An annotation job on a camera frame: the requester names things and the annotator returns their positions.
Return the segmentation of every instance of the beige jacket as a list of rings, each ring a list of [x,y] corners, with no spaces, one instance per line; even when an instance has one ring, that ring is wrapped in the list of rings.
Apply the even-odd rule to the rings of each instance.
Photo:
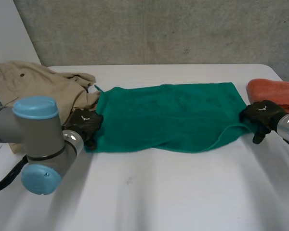
[[[56,100],[61,123],[73,108],[94,108],[99,92],[87,93],[84,87],[95,83],[95,77],[84,73],[57,73],[42,65],[13,61],[0,64],[0,102],[13,106],[29,96],[50,96]],[[10,144],[14,153],[21,145]]]

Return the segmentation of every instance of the wall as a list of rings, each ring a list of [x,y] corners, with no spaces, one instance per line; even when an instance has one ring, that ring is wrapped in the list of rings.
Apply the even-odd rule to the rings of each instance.
[[[289,80],[289,0],[14,0],[44,65],[240,64]]]
[[[8,60],[39,63],[13,0],[0,0],[0,63]]]

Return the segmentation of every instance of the green towel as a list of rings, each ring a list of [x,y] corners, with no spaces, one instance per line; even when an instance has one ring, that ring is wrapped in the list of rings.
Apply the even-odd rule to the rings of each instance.
[[[95,152],[151,147],[198,153],[251,131],[239,122],[246,105],[232,83],[161,85],[101,91],[96,112],[104,121]]]

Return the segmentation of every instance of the white table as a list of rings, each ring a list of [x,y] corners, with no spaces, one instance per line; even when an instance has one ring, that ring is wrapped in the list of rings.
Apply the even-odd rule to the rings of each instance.
[[[259,64],[51,69],[93,74],[103,90],[233,82],[247,104],[248,81],[280,80]],[[200,154],[83,152],[51,195],[31,194],[19,177],[0,192],[0,231],[289,231],[289,146],[274,133],[251,139]],[[18,159],[0,144],[0,180]]]

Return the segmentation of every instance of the red cloth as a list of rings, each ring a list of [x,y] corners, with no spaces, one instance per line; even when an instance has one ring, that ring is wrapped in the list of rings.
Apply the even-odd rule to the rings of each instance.
[[[289,82],[257,78],[248,83],[247,91],[253,102],[270,100],[289,113]]]

